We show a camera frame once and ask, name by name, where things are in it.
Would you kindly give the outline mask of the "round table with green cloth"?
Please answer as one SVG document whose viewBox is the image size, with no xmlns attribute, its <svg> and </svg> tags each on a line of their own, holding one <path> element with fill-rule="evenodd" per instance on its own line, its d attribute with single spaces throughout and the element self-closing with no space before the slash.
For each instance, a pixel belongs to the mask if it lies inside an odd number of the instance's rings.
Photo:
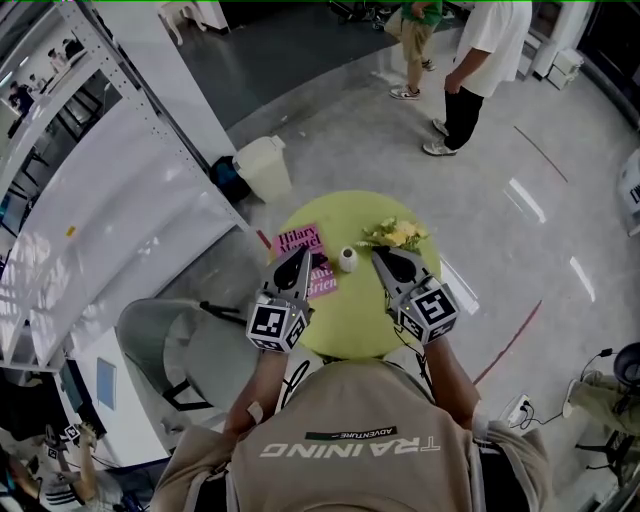
<svg viewBox="0 0 640 512">
<path fill-rule="evenodd" d="M 362 229 L 388 217 L 426 225 L 404 204 L 371 191 L 346 190 L 327 194 L 299 208 L 277 234 L 316 224 L 337 279 L 337 290 L 310 301 L 314 309 L 301 343 L 309 350 L 338 359 L 384 356 L 414 338 L 394 333 L 386 313 L 384 289 L 371 263 L 371 251 L 357 247 Z M 352 273 L 341 271 L 340 251 L 350 246 L 358 254 Z"/>
</svg>

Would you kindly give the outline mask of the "white slotted crate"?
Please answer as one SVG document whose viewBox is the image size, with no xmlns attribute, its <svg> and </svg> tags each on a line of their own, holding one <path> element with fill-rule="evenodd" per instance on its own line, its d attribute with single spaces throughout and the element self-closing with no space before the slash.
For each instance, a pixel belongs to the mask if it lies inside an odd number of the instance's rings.
<svg viewBox="0 0 640 512">
<path fill-rule="evenodd" d="M 626 160 L 618 174 L 616 192 L 630 236 L 640 232 L 640 148 Z"/>
</svg>

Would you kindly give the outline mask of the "person's beige shirt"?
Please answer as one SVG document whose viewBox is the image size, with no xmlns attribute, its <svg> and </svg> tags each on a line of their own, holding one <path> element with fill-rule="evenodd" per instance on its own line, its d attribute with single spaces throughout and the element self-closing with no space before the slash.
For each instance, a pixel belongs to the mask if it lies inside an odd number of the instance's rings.
<svg viewBox="0 0 640 512">
<path fill-rule="evenodd" d="M 239 438 L 187 430 L 151 512 L 543 512 L 537 432 L 458 425 L 400 368 L 329 364 Z"/>
</svg>

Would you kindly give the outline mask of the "person's left forearm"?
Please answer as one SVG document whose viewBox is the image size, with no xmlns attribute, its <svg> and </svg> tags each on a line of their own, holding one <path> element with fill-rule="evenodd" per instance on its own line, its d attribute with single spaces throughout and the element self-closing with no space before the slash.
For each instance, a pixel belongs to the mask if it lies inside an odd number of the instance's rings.
<svg viewBox="0 0 640 512">
<path fill-rule="evenodd" d="M 257 426 L 246 412 L 247 407 L 253 401 L 258 401 L 261 404 L 264 410 L 263 421 L 273 416 L 278 404 L 288 360 L 287 353 L 264 351 L 260 354 L 252 376 L 234 401 L 226 417 L 223 430 L 226 436 L 239 438 Z"/>
</svg>

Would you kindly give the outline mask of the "yellow flowers bunch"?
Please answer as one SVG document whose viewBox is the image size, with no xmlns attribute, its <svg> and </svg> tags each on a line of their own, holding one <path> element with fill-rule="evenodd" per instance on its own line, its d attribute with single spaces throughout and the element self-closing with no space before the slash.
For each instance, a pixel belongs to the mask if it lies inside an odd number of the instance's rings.
<svg viewBox="0 0 640 512">
<path fill-rule="evenodd" d="M 362 229 L 362 238 L 357 247 L 396 248 L 416 254 L 420 253 L 420 244 L 429 238 L 427 231 L 415 222 L 388 217 L 380 223 Z"/>
</svg>

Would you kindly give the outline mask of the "white power strip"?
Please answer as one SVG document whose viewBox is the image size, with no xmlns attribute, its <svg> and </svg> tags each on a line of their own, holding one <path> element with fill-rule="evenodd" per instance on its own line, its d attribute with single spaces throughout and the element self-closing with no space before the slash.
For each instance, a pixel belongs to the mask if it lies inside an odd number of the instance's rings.
<svg viewBox="0 0 640 512">
<path fill-rule="evenodd" d="M 510 428 L 520 425 L 529 414 L 530 397 L 525 393 L 520 393 L 513 398 L 500 415 L 500 420 L 505 422 Z"/>
</svg>

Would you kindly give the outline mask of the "grey-green chair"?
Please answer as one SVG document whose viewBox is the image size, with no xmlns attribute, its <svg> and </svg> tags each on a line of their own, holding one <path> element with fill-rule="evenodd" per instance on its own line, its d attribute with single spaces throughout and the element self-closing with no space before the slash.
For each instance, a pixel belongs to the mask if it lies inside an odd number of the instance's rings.
<svg viewBox="0 0 640 512">
<path fill-rule="evenodd" d="M 180 412 L 216 407 L 228 413 L 252 376 L 260 350 L 245 337 L 236 308 L 192 299 L 140 299 L 121 313 L 116 336 L 124 355 L 156 393 Z M 175 322 L 191 317 L 182 368 L 174 385 L 165 368 L 165 347 Z"/>
</svg>

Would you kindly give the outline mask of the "light blue notebook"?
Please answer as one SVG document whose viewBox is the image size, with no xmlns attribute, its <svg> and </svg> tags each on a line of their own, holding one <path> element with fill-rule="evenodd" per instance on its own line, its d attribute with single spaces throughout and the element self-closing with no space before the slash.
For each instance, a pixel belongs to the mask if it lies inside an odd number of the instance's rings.
<svg viewBox="0 0 640 512">
<path fill-rule="evenodd" d="M 98 357 L 96 361 L 96 396 L 99 403 L 116 409 L 117 368 Z"/>
</svg>

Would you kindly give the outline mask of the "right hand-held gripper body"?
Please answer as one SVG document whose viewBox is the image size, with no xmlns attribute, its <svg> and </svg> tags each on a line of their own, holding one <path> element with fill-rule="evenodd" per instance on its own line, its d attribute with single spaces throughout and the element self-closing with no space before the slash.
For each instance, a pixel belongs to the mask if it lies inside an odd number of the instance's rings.
<svg viewBox="0 0 640 512">
<path fill-rule="evenodd" d="M 404 291 L 386 291 L 386 312 L 401 331 L 421 345 L 449 333 L 459 316 L 450 288 L 431 276 Z"/>
</svg>

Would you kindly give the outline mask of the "dark blue bag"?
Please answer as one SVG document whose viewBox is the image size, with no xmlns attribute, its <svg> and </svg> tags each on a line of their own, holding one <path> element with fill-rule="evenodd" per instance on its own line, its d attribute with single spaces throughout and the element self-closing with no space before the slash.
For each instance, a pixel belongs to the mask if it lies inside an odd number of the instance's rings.
<svg viewBox="0 0 640 512">
<path fill-rule="evenodd" d="M 232 204 L 244 200 L 251 193 L 246 181 L 238 174 L 232 156 L 220 157 L 208 170 L 210 181 Z"/>
</svg>

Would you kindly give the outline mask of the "pink book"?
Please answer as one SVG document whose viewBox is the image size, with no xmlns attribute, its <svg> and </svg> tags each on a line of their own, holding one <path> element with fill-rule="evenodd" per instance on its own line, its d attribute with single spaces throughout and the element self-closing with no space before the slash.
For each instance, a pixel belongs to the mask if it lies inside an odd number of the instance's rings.
<svg viewBox="0 0 640 512">
<path fill-rule="evenodd" d="M 283 231 L 273 239 L 276 256 L 281 256 L 299 246 L 306 246 L 312 257 L 308 298 L 316 299 L 336 291 L 337 279 L 316 224 Z"/>
</svg>

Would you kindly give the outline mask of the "person's right forearm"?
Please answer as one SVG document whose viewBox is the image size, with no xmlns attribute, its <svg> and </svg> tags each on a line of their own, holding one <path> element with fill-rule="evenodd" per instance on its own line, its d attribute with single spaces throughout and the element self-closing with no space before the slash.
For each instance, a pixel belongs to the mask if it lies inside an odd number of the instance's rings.
<svg viewBox="0 0 640 512">
<path fill-rule="evenodd" d="M 460 365 L 445 336 L 424 347 L 436 405 L 462 428 L 472 429 L 480 394 Z"/>
</svg>

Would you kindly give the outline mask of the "white desk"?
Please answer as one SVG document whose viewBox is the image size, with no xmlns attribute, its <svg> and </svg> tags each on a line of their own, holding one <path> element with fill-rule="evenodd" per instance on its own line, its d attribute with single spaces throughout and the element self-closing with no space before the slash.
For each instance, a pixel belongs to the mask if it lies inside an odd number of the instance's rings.
<svg viewBox="0 0 640 512">
<path fill-rule="evenodd" d="M 117 368 L 116 409 L 99 403 L 96 396 L 96 361 L 100 357 Z M 78 364 L 93 405 L 106 429 L 98 441 L 94 461 L 103 467 L 126 467 L 167 457 L 161 438 L 143 408 L 131 379 L 125 356 L 113 328 L 72 357 Z"/>
</svg>

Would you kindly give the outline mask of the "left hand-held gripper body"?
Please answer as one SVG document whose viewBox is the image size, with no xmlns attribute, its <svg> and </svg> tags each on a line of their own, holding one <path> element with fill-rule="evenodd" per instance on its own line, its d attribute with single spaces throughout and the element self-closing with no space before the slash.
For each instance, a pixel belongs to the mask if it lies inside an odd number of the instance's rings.
<svg viewBox="0 0 640 512">
<path fill-rule="evenodd" d="M 249 304 L 245 334 L 260 350 L 289 353 L 309 326 L 313 313 L 304 298 L 258 290 Z"/>
</svg>

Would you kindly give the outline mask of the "white metal shelving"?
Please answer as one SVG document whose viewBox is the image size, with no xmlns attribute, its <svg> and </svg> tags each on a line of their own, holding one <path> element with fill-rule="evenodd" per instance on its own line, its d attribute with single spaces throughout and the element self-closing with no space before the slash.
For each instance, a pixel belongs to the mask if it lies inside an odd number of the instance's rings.
<svg viewBox="0 0 640 512">
<path fill-rule="evenodd" d="M 70 95 L 101 73 L 115 105 L 60 164 L 0 278 L 0 367 L 51 371 L 131 301 L 160 291 L 246 222 L 207 172 L 234 146 L 146 2 L 63 2 L 85 54 L 36 108 L 0 178 L 13 175 Z"/>
</svg>

